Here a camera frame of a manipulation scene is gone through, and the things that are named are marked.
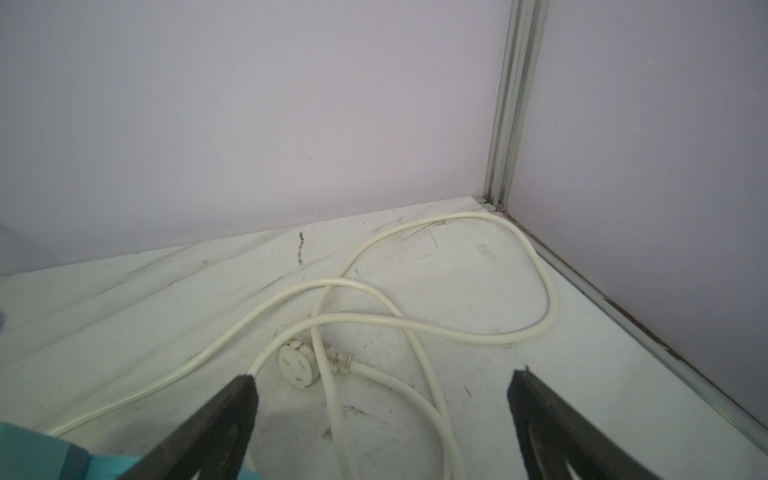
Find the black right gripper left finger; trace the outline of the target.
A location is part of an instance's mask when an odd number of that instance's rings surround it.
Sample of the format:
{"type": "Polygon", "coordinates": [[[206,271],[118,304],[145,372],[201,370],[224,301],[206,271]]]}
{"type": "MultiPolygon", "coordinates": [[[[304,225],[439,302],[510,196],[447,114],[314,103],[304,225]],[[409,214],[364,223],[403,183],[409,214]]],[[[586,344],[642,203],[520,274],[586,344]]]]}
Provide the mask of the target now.
{"type": "Polygon", "coordinates": [[[121,477],[236,479],[258,404],[254,377],[235,377],[121,477]]]}

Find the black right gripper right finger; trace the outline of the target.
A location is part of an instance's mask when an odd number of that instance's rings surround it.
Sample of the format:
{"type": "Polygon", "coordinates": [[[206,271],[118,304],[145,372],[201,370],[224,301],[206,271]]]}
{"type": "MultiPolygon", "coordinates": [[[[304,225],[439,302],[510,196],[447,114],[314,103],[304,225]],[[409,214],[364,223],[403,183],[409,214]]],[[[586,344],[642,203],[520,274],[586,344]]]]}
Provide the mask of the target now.
{"type": "Polygon", "coordinates": [[[530,479],[657,477],[530,370],[513,373],[507,399],[530,479]]]}

